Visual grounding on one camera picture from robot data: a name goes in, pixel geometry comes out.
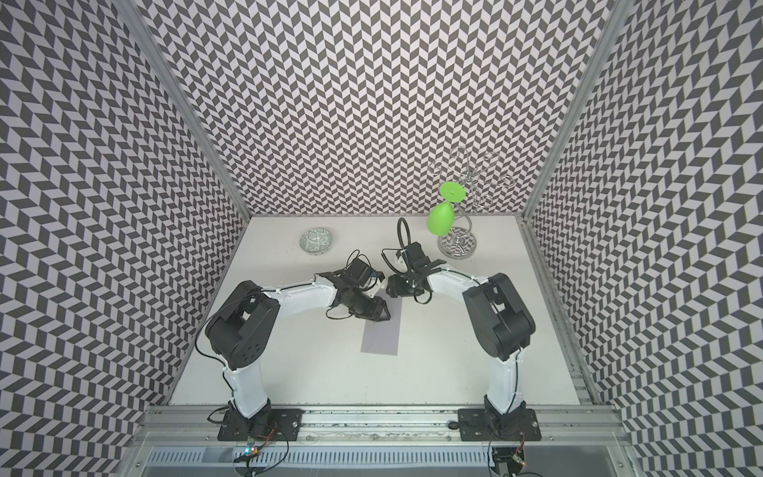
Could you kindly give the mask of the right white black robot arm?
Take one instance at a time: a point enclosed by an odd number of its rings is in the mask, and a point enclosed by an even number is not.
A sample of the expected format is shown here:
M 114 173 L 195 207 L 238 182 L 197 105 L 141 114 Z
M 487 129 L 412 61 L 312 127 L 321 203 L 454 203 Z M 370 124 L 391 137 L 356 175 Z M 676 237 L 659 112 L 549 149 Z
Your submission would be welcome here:
M 505 429 L 526 415 L 521 387 L 522 353 L 530 346 L 536 322 L 503 273 L 477 277 L 452 268 L 444 260 L 431 260 L 418 242 L 395 250 L 392 262 L 385 248 L 381 257 L 393 274 L 387 279 L 391 297 L 447 295 L 462 302 L 474 335 L 492 359 L 485 395 L 485 421 Z

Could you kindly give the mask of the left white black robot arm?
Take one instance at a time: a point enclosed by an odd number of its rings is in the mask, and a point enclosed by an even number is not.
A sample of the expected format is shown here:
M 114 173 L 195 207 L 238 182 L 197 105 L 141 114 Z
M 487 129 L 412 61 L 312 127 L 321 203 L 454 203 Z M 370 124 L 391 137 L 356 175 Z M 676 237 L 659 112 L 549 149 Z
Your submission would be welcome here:
M 260 357 L 277 319 L 344 306 L 351 318 L 390 320 L 387 302 L 377 295 L 384 280 L 381 271 L 354 258 L 344 268 L 320 272 L 306 283 L 267 289 L 251 280 L 240 282 L 205 328 L 213 352 L 224 363 L 223 378 L 232 391 L 230 412 L 250 421 L 269 407 Z

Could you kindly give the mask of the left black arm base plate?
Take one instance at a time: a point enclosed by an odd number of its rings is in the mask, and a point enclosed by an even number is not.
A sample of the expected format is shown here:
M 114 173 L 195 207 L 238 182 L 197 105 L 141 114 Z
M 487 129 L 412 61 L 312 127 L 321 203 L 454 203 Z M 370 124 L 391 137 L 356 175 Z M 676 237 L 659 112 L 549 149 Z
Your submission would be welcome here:
M 296 441 L 302 425 L 303 409 L 271 409 L 264 407 L 253 417 L 244 417 L 230 407 L 218 432 L 218 441 L 243 442 L 246 440 Z

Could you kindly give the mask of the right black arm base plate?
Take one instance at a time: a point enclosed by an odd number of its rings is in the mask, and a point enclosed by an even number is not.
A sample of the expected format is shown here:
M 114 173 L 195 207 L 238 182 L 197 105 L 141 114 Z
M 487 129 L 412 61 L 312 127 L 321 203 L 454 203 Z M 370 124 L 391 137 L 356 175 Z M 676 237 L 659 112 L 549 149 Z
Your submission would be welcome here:
M 506 415 L 498 415 L 488 409 L 459 409 L 457 423 L 462 441 L 542 440 L 536 413 L 526 407 L 519 407 Z

